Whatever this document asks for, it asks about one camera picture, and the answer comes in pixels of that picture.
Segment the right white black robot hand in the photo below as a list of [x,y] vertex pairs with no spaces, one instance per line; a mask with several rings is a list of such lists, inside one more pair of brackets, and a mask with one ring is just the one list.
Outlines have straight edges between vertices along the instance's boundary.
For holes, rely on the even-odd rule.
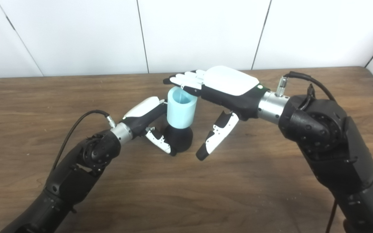
[[258,118],[260,101],[270,90],[257,78],[222,65],[207,71],[195,70],[171,75],[163,83],[178,86],[188,94],[201,97],[229,111],[219,115],[213,124],[213,130],[198,149],[196,157],[200,161],[205,160],[222,143],[238,121]]

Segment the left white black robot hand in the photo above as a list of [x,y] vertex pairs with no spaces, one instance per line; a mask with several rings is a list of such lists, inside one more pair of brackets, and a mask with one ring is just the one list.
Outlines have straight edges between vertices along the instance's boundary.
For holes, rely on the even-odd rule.
[[131,139],[146,137],[151,143],[170,156],[177,154],[176,149],[170,145],[169,140],[150,124],[167,114],[167,100],[158,97],[149,97],[128,111],[120,123],[128,127]]

